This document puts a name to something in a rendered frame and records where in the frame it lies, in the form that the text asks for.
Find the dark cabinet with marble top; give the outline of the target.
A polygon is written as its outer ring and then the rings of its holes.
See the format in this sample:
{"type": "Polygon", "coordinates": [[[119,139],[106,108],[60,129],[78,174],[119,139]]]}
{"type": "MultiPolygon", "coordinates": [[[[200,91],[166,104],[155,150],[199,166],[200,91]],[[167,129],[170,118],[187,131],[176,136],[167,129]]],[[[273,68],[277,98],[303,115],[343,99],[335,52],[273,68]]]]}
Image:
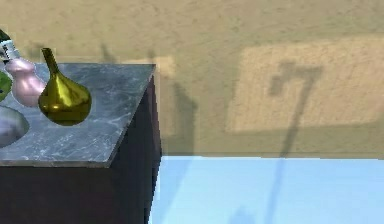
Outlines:
{"type": "Polygon", "coordinates": [[[0,224],[148,224],[161,159],[151,64],[66,63],[92,109],[59,126],[12,98],[28,132],[0,148],[0,224]]]}

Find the gold metal vase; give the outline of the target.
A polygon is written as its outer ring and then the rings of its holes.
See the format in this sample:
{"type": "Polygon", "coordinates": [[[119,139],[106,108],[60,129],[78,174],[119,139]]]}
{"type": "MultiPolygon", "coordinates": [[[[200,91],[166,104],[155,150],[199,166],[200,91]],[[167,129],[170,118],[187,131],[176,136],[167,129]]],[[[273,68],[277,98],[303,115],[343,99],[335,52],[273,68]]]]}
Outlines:
{"type": "Polygon", "coordinates": [[[92,105],[89,90],[61,73],[50,48],[41,51],[50,77],[38,98],[40,111],[58,125],[73,126],[83,122],[92,105]]]}

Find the pink gourd-shaped vase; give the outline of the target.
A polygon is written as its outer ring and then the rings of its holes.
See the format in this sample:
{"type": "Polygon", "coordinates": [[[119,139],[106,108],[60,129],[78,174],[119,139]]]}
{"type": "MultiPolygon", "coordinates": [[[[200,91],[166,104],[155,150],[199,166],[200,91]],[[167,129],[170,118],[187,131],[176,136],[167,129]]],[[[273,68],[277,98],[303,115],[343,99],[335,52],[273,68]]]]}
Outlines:
{"type": "Polygon", "coordinates": [[[23,58],[15,58],[5,64],[5,70],[13,78],[13,97],[23,106],[37,107],[46,84],[37,76],[35,65],[23,58]]]}

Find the silver metal bowl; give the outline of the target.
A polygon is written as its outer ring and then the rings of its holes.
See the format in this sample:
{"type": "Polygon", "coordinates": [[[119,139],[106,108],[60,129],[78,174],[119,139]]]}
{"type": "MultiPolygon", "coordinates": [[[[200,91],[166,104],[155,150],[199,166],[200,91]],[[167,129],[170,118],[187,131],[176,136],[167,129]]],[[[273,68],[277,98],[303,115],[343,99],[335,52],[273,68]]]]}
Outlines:
{"type": "Polygon", "coordinates": [[[29,131],[27,119],[19,111],[0,106],[0,148],[13,144],[29,131]]]}

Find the green round object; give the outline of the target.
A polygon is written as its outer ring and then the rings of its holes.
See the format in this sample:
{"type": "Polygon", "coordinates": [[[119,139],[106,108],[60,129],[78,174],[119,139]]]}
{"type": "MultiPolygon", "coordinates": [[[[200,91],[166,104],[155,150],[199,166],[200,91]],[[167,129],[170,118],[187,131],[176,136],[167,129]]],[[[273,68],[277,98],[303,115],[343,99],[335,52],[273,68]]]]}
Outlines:
{"type": "Polygon", "coordinates": [[[11,92],[12,80],[9,76],[0,71],[0,102],[3,101],[11,92]]]}

